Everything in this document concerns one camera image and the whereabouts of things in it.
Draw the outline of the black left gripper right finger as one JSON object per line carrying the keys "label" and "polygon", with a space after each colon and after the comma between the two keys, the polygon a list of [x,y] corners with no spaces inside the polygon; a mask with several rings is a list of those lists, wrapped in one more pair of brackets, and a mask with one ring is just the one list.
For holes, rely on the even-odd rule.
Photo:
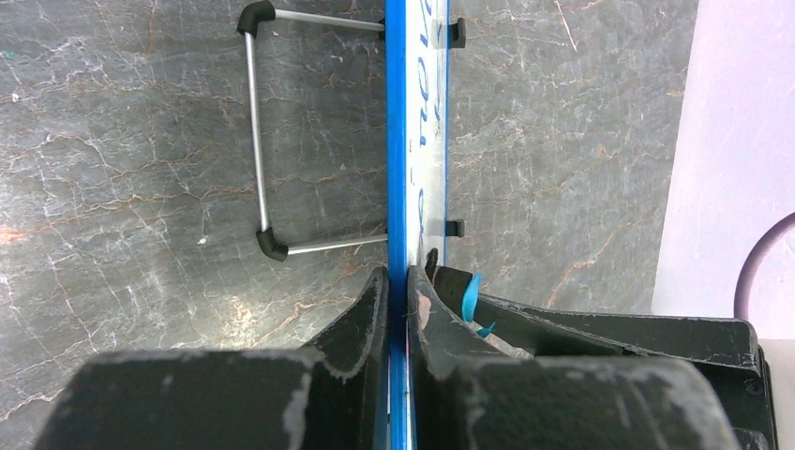
{"label": "black left gripper right finger", "polygon": [[736,449],[717,395],[665,357],[507,356],[407,275],[419,449]]}

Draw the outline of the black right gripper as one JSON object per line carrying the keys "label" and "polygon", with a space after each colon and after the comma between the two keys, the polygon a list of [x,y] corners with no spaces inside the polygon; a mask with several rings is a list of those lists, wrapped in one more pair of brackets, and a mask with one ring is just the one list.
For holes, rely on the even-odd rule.
{"label": "black right gripper", "polygon": [[628,343],[648,354],[693,364],[709,381],[743,449],[776,449],[769,364],[753,326],[743,320],[550,310],[481,294],[476,311],[511,312]]}

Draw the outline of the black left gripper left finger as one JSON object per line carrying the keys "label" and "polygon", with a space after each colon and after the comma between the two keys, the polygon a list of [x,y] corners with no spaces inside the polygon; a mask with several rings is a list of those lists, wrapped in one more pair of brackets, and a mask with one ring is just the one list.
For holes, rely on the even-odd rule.
{"label": "black left gripper left finger", "polygon": [[296,349],[108,352],[72,377],[38,449],[384,449],[384,268]]}

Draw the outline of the blue-framed whiteboard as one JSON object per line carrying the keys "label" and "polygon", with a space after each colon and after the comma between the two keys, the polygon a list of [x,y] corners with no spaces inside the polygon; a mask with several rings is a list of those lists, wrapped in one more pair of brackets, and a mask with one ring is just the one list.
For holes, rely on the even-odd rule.
{"label": "blue-framed whiteboard", "polygon": [[445,253],[450,4],[385,2],[389,426],[417,446],[409,364],[408,275]]}

